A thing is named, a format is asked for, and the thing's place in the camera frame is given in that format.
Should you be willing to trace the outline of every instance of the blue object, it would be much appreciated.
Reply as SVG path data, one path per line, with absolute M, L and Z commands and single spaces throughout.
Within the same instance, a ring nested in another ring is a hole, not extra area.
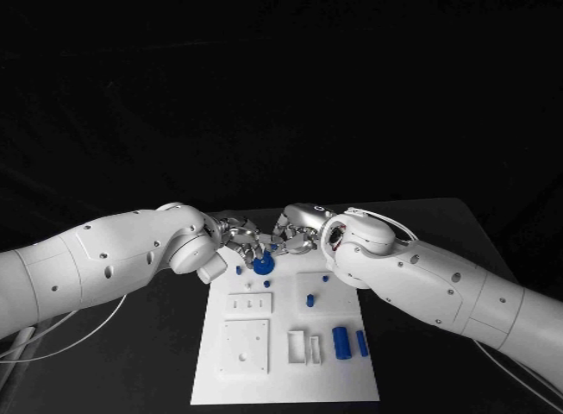
M 272 252 L 266 250 L 263 254 L 263 259 L 256 259 L 253 261 L 254 273 L 256 274 L 270 274 L 276 268 L 276 262 L 273 261 Z
M 339 360 L 348 360 L 352 357 L 351 340 L 345 326 L 333 328 L 335 356 Z
M 359 352 L 362 353 L 362 356 L 368 356 L 365 332 L 362 330 L 359 330 L 357 332 L 357 335 L 359 336 Z

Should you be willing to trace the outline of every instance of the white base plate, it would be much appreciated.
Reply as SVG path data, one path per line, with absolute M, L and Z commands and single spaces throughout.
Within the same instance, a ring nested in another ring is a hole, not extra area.
M 231 249 L 220 250 L 228 262 L 228 271 L 213 282 L 207 306 L 204 338 L 197 364 L 192 405 L 306 403 L 333 401 L 380 401 L 378 383 L 372 360 L 359 354 L 357 331 L 364 329 L 357 289 L 341 283 L 326 283 L 326 295 L 333 287 L 349 289 L 357 298 L 358 313 L 349 315 L 302 315 L 296 308 L 296 276 L 299 273 L 325 273 L 321 250 L 309 254 L 287 254 L 276 258 L 276 270 L 267 276 L 256 274 L 243 265 L 241 257 Z M 243 274 L 236 267 L 243 266 Z M 341 282 L 333 273 L 331 278 Z M 272 282 L 270 288 L 263 283 Z M 230 294 L 273 293 L 273 314 L 270 317 L 225 316 Z M 225 320 L 267 319 L 269 322 L 269 373 L 266 375 L 224 375 L 218 361 L 223 357 L 223 323 Z M 352 358 L 338 360 L 332 329 L 345 326 L 351 335 Z M 290 364 L 287 360 L 287 332 L 303 330 L 306 339 L 306 364 Z M 310 336 L 319 336 L 323 364 L 315 365 L 310 352 Z

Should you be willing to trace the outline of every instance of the black backdrop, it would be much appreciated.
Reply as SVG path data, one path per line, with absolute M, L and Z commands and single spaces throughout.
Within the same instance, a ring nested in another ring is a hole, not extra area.
M 0 4 L 0 251 L 172 201 L 457 197 L 563 300 L 563 3 Z

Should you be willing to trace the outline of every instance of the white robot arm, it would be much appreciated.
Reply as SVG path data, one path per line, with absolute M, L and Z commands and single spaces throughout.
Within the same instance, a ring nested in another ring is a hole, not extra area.
M 145 287 L 172 268 L 205 283 L 224 274 L 217 250 L 234 249 L 251 267 L 263 258 L 254 223 L 220 219 L 182 203 L 99 218 L 34 246 L 0 253 L 0 339 L 67 312 Z
M 287 232 L 277 254 L 297 248 L 308 253 L 318 240 L 344 282 L 372 289 L 417 319 L 498 349 L 563 394 L 563 303 L 420 241 L 382 217 L 413 238 L 400 240 L 375 216 L 382 217 L 354 208 L 336 215 L 315 204 L 292 204 L 277 222 L 277 233 Z

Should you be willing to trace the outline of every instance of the dark table surface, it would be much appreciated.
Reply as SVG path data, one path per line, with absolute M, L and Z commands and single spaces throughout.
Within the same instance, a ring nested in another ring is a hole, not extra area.
M 426 242 L 516 281 L 469 207 L 456 198 L 326 207 L 342 213 L 351 206 L 393 217 Z M 282 211 L 243 213 L 269 233 Z M 557 412 L 488 359 L 469 338 L 420 322 L 371 290 L 359 290 L 359 301 L 380 403 L 192 406 L 208 294 L 210 286 L 197 273 L 159 273 L 151 284 L 129 295 L 115 319 L 80 345 L 27 364 L 12 403 L 2 404 L 7 412 Z M 37 355 L 80 339 L 116 306 L 113 301 L 83 310 L 43 339 Z M 529 378 L 522 369 L 515 373 Z

